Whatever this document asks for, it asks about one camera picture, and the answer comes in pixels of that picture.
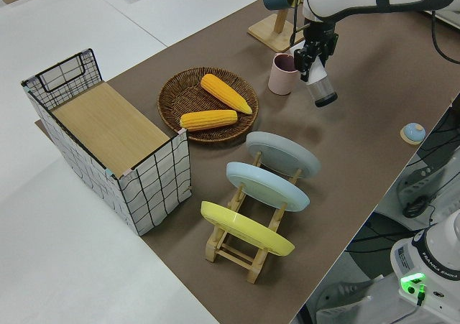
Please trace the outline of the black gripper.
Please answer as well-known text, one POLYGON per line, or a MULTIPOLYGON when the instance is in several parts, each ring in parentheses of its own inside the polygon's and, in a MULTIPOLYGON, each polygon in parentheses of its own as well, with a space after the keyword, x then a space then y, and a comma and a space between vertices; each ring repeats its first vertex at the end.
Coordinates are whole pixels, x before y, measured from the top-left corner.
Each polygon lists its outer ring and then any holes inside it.
POLYGON ((317 57, 322 66, 335 51, 339 35, 335 33, 335 22, 311 22, 304 30, 304 43, 294 51, 294 66, 300 79, 308 82, 310 68, 317 57))

